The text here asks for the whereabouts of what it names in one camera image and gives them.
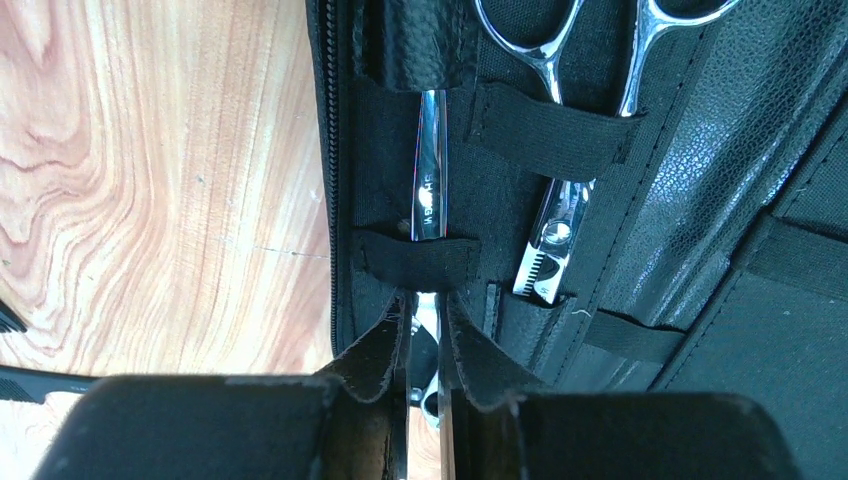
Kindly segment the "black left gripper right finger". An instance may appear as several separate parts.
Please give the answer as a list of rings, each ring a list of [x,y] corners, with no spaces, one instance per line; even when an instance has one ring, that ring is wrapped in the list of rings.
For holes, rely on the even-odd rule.
[[[437,300],[446,479],[797,479],[768,413],[720,393],[564,394]]]

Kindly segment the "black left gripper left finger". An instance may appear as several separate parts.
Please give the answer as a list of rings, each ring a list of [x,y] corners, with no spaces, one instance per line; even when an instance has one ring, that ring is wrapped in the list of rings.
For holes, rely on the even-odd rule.
[[[411,298],[310,375],[113,376],[72,409],[39,479],[403,479]]]

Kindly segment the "silver thinning scissors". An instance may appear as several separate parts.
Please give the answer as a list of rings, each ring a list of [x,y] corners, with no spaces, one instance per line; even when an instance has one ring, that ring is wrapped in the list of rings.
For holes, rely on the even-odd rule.
[[[556,34],[535,46],[515,44],[492,24],[482,1],[473,3],[483,30],[504,51],[531,68],[540,78],[550,100],[564,104],[560,60],[568,36],[584,5],[575,1]],[[628,70],[616,116],[631,119],[637,113],[644,67],[652,47],[663,35],[712,23],[729,13],[737,3],[724,1],[700,16],[678,16],[656,1],[637,1],[628,19],[632,34]],[[570,268],[579,230],[590,202],[594,183],[605,169],[599,153],[566,153],[556,157],[556,173],[550,179],[519,265],[513,293],[536,297],[547,305],[558,301],[559,291]]]

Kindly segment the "silver straight scissors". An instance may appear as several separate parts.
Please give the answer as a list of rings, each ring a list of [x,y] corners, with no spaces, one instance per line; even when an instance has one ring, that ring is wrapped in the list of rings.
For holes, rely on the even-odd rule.
[[[411,232],[413,242],[444,238],[447,235],[448,121],[446,90],[421,93],[413,168]],[[424,333],[433,340],[438,354],[440,332],[437,293],[416,292],[412,334]],[[434,370],[426,389],[413,388],[412,400],[419,402],[425,421],[440,427],[439,371]]]

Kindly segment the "black zip tool case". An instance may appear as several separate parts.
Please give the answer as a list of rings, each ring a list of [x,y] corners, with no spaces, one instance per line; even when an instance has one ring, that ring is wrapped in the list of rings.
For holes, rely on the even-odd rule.
[[[847,5],[740,1],[652,47],[618,118],[634,1],[587,1],[564,104],[470,1],[310,1],[340,354],[397,289],[565,392],[732,392],[808,479],[847,475]],[[446,90],[447,235],[413,242],[421,93]],[[558,301],[513,293],[556,157],[599,153]]]

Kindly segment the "black barber comb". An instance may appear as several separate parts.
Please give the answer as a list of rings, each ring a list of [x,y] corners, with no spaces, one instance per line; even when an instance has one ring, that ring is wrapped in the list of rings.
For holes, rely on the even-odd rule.
[[[23,320],[3,301],[0,301],[0,331],[2,333],[25,333],[27,331],[27,326]]]

